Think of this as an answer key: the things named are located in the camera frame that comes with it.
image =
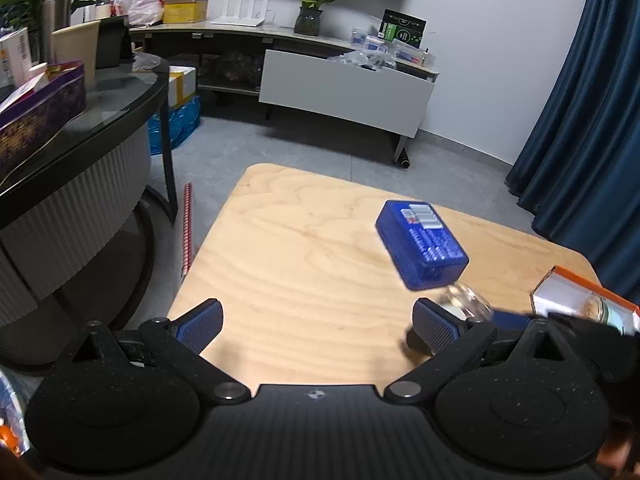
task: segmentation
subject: blue curtain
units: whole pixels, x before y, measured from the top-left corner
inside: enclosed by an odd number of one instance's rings
[[[640,0],[586,0],[574,43],[506,179],[533,229],[640,303]]]

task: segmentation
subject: floor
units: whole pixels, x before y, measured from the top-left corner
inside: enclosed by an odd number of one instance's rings
[[[270,121],[254,98],[234,96],[222,106],[203,96],[202,122],[174,150],[178,194],[193,184],[193,245],[200,247],[220,208],[244,170],[259,162],[300,168],[420,200],[448,206],[532,234],[532,215],[516,205],[504,185],[509,166],[470,149],[421,133],[410,141],[411,168],[390,162],[394,143],[387,132],[309,112],[276,108]],[[164,190],[160,156],[150,183]],[[148,207],[156,234],[153,275],[140,307],[128,323],[165,316],[180,286],[181,213],[175,228]],[[24,398],[40,380],[18,375]]]

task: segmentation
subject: baseboard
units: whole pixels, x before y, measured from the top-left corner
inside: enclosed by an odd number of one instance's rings
[[[443,148],[449,152],[458,153],[460,155],[464,155],[472,160],[476,160],[478,162],[482,162],[496,170],[505,171],[508,173],[511,171],[512,165],[508,162],[504,162],[499,158],[495,158],[494,156],[489,155],[485,152],[480,152],[475,148],[470,146],[466,146],[465,144],[461,144],[460,142],[456,142],[455,140],[447,139],[447,137],[442,137],[437,134],[433,134],[428,132],[427,130],[418,130],[418,135],[420,139],[428,142],[429,144],[433,144],[434,146],[438,146],[439,148]]]

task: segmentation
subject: glass tabletop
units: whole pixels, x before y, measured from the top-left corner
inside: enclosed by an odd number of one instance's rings
[[[0,198],[76,146],[107,130],[122,116],[135,111],[140,103],[168,84],[168,70],[164,60],[149,54],[136,54],[133,62],[97,70],[95,80],[87,88],[86,110],[7,176],[0,186]]]

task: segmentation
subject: purple floral storage box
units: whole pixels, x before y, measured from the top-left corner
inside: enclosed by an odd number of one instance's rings
[[[0,185],[86,108],[84,66],[49,67],[49,83],[0,113]]]

